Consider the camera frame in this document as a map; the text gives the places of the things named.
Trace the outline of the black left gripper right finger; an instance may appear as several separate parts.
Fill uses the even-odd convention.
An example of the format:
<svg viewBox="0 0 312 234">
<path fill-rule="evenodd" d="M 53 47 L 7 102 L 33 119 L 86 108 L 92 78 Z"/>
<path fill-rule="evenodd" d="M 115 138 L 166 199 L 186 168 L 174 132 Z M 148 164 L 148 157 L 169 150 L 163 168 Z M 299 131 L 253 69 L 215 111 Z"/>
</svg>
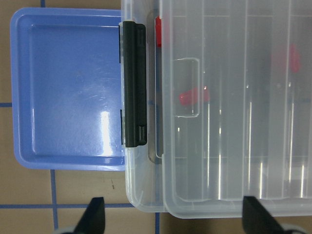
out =
<svg viewBox="0 0 312 234">
<path fill-rule="evenodd" d="M 254 196 L 244 196 L 242 227 L 246 234 L 307 234 L 303 228 L 280 224 Z"/>
</svg>

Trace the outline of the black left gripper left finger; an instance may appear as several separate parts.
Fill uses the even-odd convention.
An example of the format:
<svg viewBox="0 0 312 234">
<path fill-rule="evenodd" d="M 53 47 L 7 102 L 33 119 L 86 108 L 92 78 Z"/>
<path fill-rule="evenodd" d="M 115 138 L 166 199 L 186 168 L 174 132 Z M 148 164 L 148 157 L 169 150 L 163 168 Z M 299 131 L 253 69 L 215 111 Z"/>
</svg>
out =
<svg viewBox="0 0 312 234">
<path fill-rule="evenodd" d="M 55 230 L 56 234 L 103 234 L 105 232 L 104 197 L 91 199 L 76 226 Z"/>
</svg>

